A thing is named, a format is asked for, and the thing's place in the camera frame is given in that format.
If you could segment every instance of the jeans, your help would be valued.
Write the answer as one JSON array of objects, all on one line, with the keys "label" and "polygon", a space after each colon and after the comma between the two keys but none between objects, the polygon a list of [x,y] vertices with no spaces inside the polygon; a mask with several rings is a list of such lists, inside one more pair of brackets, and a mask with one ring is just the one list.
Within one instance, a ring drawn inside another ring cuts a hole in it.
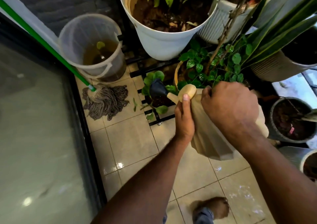
[{"label": "jeans", "polygon": [[[214,214],[209,210],[209,208],[204,207],[193,216],[193,224],[214,224]],[[167,214],[163,217],[163,224],[166,223]]]}]

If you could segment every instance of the green mop handle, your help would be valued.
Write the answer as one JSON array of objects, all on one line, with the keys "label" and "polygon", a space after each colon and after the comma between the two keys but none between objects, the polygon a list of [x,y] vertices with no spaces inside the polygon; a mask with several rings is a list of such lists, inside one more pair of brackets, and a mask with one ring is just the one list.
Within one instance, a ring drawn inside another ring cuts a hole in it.
[{"label": "green mop handle", "polygon": [[67,69],[69,69],[76,77],[78,77],[91,91],[96,88],[91,85],[84,77],[82,77],[73,66],[71,66],[56,50],[54,50],[31,26],[29,26],[7,3],[0,0],[0,7],[6,11],[19,25],[21,25],[28,33],[41,43],[49,52],[51,52]]}]

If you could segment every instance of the hand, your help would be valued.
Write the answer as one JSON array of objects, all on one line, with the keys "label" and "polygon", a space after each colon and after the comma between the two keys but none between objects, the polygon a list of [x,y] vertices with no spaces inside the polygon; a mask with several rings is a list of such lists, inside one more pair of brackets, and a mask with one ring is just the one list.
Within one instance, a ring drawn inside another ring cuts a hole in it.
[{"label": "hand", "polygon": [[202,92],[201,104],[211,121],[220,129],[234,146],[236,138],[252,130],[259,115],[257,97],[238,82],[220,82]]},{"label": "hand", "polygon": [[183,102],[178,102],[175,108],[175,137],[188,144],[195,133],[195,125],[191,113],[191,101],[188,94],[183,95]]}]

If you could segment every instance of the mop head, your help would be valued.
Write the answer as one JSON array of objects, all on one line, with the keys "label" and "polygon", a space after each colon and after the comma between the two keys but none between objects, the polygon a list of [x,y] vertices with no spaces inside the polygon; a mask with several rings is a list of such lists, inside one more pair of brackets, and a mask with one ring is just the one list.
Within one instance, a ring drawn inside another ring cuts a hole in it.
[{"label": "mop head", "polygon": [[97,84],[95,87],[97,90],[94,92],[89,88],[82,90],[82,98],[86,100],[84,110],[89,110],[88,115],[94,120],[107,115],[107,119],[110,121],[129,103],[125,100],[128,96],[126,85],[110,87]]}]

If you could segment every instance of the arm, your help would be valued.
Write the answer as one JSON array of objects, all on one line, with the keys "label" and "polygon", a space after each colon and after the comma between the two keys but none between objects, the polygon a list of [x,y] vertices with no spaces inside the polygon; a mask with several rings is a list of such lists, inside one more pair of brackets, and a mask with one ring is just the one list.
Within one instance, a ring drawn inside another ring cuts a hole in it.
[{"label": "arm", "polygon": [[162,223],[183,153],[194,134],[189,96],[175,108],[176,134],[135,174],[94,218],[101,223]]},{"label": "arm", "polygon": [[249,162],[275,221],[316,223],[317,188],[261,134],[255,124],[256,96],[237,82],[220,82],[213,90],[204,89],[202,105],[227,140]]}]

